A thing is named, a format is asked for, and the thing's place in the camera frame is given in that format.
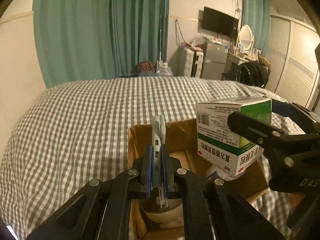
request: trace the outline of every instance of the plastic water bottle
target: plastic water bottle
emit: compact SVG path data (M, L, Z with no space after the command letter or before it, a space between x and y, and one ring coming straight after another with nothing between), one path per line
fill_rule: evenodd
M163 65L157 69L157 75L159 77L173 77L172 70L168 66L168 63L164 62Z

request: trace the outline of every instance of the checkered blanket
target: checkered blanket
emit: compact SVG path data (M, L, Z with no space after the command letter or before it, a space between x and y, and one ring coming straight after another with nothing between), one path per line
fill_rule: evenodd
M127 168L128 128L195 118L195 103L275 94L232 81L196 78L118 78L70 82L44 92L23 115L6 147L0 176L0 216L20 240L92 178ZM287 133L301 130L272 116ZM262 157L264 172L270 169ZM253 206L287 238L288 195L268 190Z

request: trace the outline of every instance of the sliding wardrobe door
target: sliding wardrobe door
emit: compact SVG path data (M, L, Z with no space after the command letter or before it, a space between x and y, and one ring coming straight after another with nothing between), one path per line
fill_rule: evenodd
M288 57L276 94L309 107L319 79L315 55L318 44L319 36L315 31L291 21Z
M266 89L275 92L283 69L289 49L290 21L271 16L269 49L266 58L271 62L271 73Z

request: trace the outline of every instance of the oval mirror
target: oval mirror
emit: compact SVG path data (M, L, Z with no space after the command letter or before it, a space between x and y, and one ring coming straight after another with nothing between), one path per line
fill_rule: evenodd
M252 31L248 25L242 26L239 32L239 42L243 44L244 50L249 50L253 41Z

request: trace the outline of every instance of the barcode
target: barcode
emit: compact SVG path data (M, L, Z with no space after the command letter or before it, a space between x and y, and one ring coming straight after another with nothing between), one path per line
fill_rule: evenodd
M198 123L209 125L209 115L198 113Z

